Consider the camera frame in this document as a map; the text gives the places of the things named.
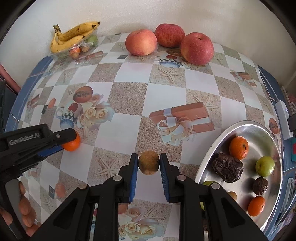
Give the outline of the left human hand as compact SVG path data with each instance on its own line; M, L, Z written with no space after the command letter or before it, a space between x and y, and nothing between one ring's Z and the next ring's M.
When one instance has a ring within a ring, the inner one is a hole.
M25 187L21 181L18 182L20 188L20 203L18 204L18 208L22 215L22 221L25 225L26 233L29 237L31 237L39 228L39 226L35 223L36 220L36 211L31 207L31 204L27 197L25 197Z

